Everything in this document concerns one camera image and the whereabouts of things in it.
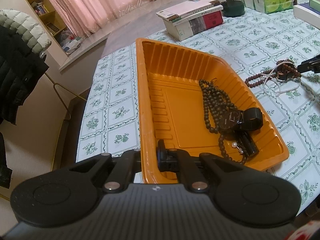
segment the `pink book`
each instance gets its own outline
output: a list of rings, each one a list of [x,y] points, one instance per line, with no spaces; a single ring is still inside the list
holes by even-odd
[[[180,20],[219,4],[218,0],[188,0],[159,11],[156,14],[166,21]]]

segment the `orange plastic tray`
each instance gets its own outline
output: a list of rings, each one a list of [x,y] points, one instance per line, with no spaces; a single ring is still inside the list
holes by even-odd
[[[145,183],[177,183],[175,173],[160,172],[157,167],[159,139],[164,139],[166,148],[180,148],[191,156],[199,156],[201,152],[221,156],[219,134],[209,133],[204,124],[199,79],[217,78],[214,84],[223,89],[239,109],[261,109],[263,127],[251,133],[260,152],[247,161],[246,166],[263,171],[289,157],[288,148],[266,111],[222,58],[148,39],[137,39],[136,47],[141,165]],[[224,141],[227,153],[234,160],[241,160],[231,143]]]

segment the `wristwatch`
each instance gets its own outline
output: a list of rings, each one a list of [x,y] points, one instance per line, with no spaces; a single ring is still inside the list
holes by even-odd
[[[219,120],[219,127],[224,132],[254,131],[260,129],[262,125],[262,112],[257,107],[251,107],[245,111],[232,110],[225,112]]]

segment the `tablecloth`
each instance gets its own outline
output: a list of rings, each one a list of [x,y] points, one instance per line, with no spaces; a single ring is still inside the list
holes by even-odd
[[[149,36],[153,40],[197,49],[224,58],[238,75],[248,76],[273,68],[289,58],[296,64],[320,52],[320,31],[293,16],[293,10],[262,14],[249,8],[236,18],[184,41],[166,30]],[[295,87],[294,81],[281,86]],[[292,182],[301,193],[301,212],[320,194],[320,75],[302,75],[295,91],[276,95],[267,83],[252,89],[270,115],[289,148],[289,158],[267,170]],[[102,152],[119,156],[139,148],[139,109],[135,43],[102,58],[97,65],[79,137],[77,161]]]

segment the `red book cover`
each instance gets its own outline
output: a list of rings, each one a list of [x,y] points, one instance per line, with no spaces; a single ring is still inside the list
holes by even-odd
[[[221,11],[203,15],[203,20],[207,29],[210,29],[223,23]]]

